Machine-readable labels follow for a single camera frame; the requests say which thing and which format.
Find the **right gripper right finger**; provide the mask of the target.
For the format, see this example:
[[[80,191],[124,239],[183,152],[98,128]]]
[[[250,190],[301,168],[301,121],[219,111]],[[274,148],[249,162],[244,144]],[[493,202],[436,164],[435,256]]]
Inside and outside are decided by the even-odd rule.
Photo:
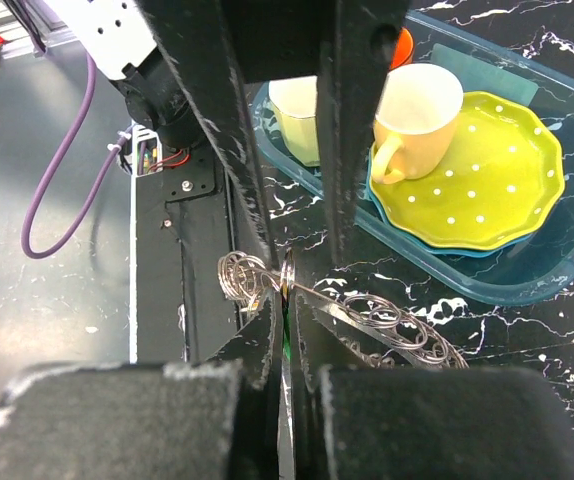
[[[294,295],[289,308],[300,479],[574,479],[574,435],[538,374],[359,367]]]

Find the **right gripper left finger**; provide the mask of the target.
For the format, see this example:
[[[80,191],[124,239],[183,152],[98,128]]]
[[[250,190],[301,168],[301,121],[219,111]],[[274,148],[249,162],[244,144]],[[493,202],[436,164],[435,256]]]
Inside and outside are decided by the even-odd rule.
[[[200,363],[39,364],[0,396],[0,479],[275,479],[280,299]]]

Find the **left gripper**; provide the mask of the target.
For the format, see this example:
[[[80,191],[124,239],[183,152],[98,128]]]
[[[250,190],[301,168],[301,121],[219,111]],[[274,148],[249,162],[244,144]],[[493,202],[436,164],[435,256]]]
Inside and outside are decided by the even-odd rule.
[[[317,74],[324,209],[331,258],[339,263],[354,226],[375,112],[410,7],[406,0],[138,3],[271,266],[279,259],[243,83]]]

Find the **green key tag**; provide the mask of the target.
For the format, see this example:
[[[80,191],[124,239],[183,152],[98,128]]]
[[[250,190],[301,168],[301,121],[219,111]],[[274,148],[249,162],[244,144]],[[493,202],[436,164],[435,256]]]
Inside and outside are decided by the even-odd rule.
[[[289,295],[281,295],[281,312],[283,316],[283,352],[288,360],[291,360],[291,343],[290,343],[290,322],[289,322]]]

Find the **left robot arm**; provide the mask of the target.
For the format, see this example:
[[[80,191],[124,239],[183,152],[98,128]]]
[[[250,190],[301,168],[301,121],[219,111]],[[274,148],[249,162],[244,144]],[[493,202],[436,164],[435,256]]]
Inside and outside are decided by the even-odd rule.
[[[330,252],[344,257],[360,163],[406,1],[66,1],[56,15],[123,94],[131,115],[174,148],[190,120],[229,174],[269,260],[271,233],[244,88],[314,76]]]

